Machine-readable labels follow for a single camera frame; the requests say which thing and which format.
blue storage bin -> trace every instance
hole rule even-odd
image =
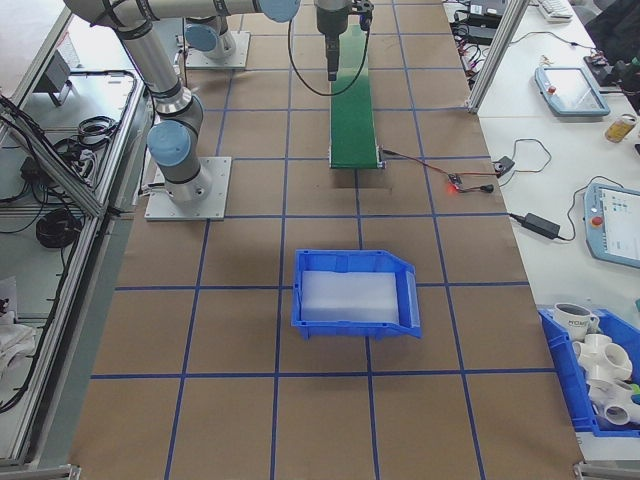
[[[399,324],[354,322],[348,318],[331,322],[306,322],[301,318],[302,274],[323,272],[384,272],[394,273],[398,297]],[[376,340],[398,335],[422,336],[415,268],[413,265],[382,250],[297,250],[291,325],[308,339],[313,335],[369,336]]]
[[[539,310],[551,357],[560,379],[571,422],[576,432],[592,432],[597,437],[640,437],[640,426],[613,425],[598,417],[589,400],[584,370],[578,365],[569,334],[553,320],[553,309]],[[600,317],[600,329],[624,348],[633,364],[631,378],[640,384],[640,330],[608,310],[594,310]]]

keyboard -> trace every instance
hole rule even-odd
[[[566,23],[573,18],[573,9],[567,0],[539,0],[538,11],[549,23]]]

grid floor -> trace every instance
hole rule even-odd
[[[329,102],[292,75],[286,25],[230,23],[252,32],[247,71],[188,73],[206,106],[200,154],[234,157],[228,216],[147,223],[140,206],[70,461],[110,480],[573,478],[578,445],[500,194],[452,195],[402,159],[331,171]],[[303,4],[295,57],[325,86],[314,29]],[[492,171],[442,5],[377,3],[370,48],[378,142]],[[296,248],[413,263],[424,338],[303,341]]]

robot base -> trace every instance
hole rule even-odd
[[[147,220],[222,220],[227,205],[231,157],[201,157],[202,168],[206,168],[213,181],[209,194],[192,202],[176,203],[165,191],[152,192],[145,218]],[[154,183],[164,182],[158,170]]]
[[[187,68],[190,70],[229,70],[232,68],[247,68],[247,57],[249,56],[249,32],[231,32],[235,42],[236,51],[233,55],[225,58],[209,58],[200,50],[189,49],[187,57]]]

white mug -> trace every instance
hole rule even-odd
[[[596,333],[600,318],[580,305],[556,303],[553,319],[569,333],[571,341],[583,342],[587,333]]]

